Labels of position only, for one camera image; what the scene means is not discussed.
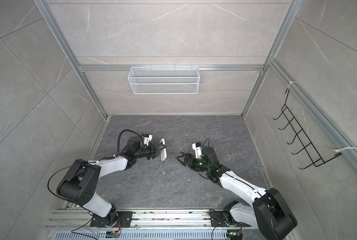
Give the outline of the white remote control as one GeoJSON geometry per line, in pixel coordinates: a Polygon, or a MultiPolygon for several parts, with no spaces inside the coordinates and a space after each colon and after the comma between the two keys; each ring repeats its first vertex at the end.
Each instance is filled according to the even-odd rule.
{"type": "Polygon", "coordinates": [[[167,150],[166,150],[166,142],[165,142],[165,139],[162,138],[161,141],[160,141],[160,145],[162,147],[160,153],[161,153],[161,160],[162,161],[165,161],[165,159],[167,158],[167,150]]]}

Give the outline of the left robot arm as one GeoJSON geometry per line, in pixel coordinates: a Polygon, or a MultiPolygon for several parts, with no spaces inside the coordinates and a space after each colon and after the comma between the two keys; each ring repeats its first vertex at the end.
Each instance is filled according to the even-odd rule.
{"type": "Polygon", "coordinates": [[[59,183],[56,193],[59,197],[77,204],[93,214],[103,225],[115,224],[118,214],[116,207],[96,193],[99,178],[131,168],[137,159],[148,160],[160,156],[167,158],[166,142],[161,139],[152,142],[151,135],[141,138],[131,137],[118,156],[104,158],[100,161],[76,160],[59,183]]]}

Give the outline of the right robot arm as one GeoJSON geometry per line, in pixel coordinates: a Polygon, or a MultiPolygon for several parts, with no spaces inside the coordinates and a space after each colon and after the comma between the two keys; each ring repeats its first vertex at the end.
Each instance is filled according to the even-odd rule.
{"type": "Polygon", "coordinates": [[[212,147],[199,146],[194,151],[194,155],[181,153],[177,161],[195,172],[204,172],[212,183],[246,202],[233,201],[224,207],[227,224],[247,224],[260,230],[267,240],[283,240],[297,227],[296,217],[278,190],[266,190],[242,179],[218,161],[212,147]]]}

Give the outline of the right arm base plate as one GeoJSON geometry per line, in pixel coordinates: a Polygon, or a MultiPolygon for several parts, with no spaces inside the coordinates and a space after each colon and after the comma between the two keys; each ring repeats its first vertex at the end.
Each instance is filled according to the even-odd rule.
{"type": "Polygon", "coordinates": [[[236,222],[230,214],[225,211],[215,211],[213,209],[208,211],[212,227],[250,227],[246,223],[236,222]]]}

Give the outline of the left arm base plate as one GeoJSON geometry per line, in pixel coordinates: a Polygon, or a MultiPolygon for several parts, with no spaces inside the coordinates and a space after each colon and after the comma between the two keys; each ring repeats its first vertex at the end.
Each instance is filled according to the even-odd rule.
{"type": "Polygon", "coordinates": [[[118,228],[121,224],[122,228],[128,228],[131,225],[133,212],[111,212],[106,217],[100,217],[93,215],[93,219],[90,223],[90,227],[98,228],[118,228]]]}

